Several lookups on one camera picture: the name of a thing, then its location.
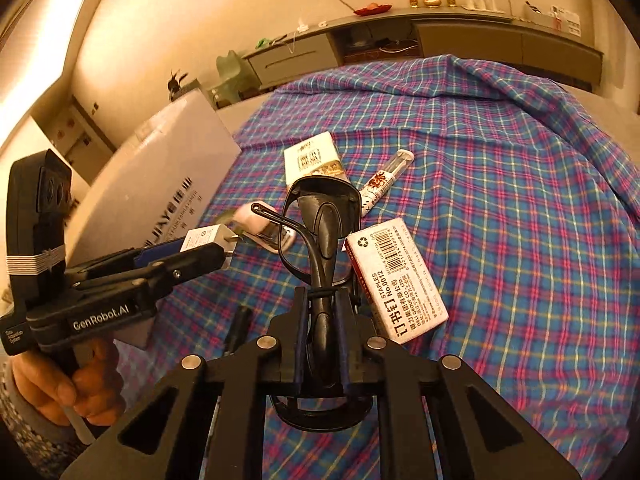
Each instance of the blue plaid fabric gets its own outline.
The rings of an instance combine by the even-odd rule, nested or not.
[[[431,344],[460,355],[580,471],[597,478],[626,440],[639,376],[640,174],[555,83],[455,57],[374,62],[289,84],[238,133],[242,154],[201,224],[286,195],[282,150],[332,132],[362,186],[399,148],[415,161],[364,219],[402,217],[450,319]],[[305,265],[301,244],[290,258]],[[159,303],[146,351],[120,345],[132,402],[186,354],[222,351],[238,304],[250,337],[299,285],[277,256],[238,245],[229,270]],[[308,434],[268,406],[264,478],[380,477],[375,413],[356,428]]]

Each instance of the transparent tube with label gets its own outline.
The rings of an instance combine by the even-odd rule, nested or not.
[[[398,152],[380,170],[376,172],[360,190],[362,210],[360,215],[366,215],[378,200],[389,190],[406,168],[414,161],[414,154],[408,150]]]

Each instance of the gray cuff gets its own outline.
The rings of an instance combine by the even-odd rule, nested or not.
[[[9,359],[9,362],[6,365],[4,387],[9,394],[9,400],[14,405],[16,411],[24,421],[31,426],[35,433],[54,444],[66,444],[76,438],[76,432],[73,427],[55,425],[53,422],[42,416],[26,400],[24,400],[24,397],[15,386],[14,370],[11,359]]]

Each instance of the metal rivet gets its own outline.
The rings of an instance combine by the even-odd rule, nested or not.
[[[442,366],[448,368],[449,370],[457,370],[462,365],[462,361],[460,358],[455,355],[445,355],[442,358]]]
[[[379,335],[375,335],[367,339],[367,346],[374,350],[382,350],[386,346],[386,339]]]
[[[269,349],[276,346],[278,340],[270,335],[263,335],[260,339],[258,339],[258,346],[260,348]]]
[[[187,357],[182,359],[182,368],[184,368],[185,370],[195,370],[198,366],[200,366],[201,362],[202,359],[200,359],[197,355],[187,355]]]

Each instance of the sleeve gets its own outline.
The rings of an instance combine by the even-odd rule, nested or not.
[[[58,479],[82,453],[73,428],[49,422],[15,387],[11,361],[0,365],[0,416],[20,450],[44,479]]]

